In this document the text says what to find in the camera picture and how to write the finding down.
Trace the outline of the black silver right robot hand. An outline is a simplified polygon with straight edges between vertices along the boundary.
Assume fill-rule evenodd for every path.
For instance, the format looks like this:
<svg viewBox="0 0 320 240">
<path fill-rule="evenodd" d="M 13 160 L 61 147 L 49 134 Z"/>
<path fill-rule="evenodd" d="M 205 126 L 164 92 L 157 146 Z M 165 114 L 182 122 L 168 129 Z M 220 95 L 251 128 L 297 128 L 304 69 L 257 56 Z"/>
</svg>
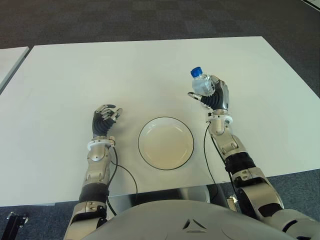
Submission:
<svg viewBox="0 0 320 240">
<path fill-rule="evenodd" d="M 192 83 L 195 83 L 195 92 L 188 92 L 189 97 L 201 102 L 207 109 L 228 111 L 229 90 L 223 80 L 215 75 L 202 74 Z"/>
</svg>

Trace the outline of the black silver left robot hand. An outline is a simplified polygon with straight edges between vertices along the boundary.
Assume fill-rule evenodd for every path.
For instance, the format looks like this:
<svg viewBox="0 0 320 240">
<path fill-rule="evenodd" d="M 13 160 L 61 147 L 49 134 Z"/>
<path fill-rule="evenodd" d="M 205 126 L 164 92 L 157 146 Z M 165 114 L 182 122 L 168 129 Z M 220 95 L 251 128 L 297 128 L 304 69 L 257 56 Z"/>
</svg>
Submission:
<svg viewBox="0 0 320 240">
<path fill-rule="evenodd" d="M 92 119 L 92 134 L 94 138 L 107 136 L 108 131 L 117 122 L 123 109 L 114 110 L 115 108 L 115 105 L 103 104 L 94 111 Z"/>
</svg>

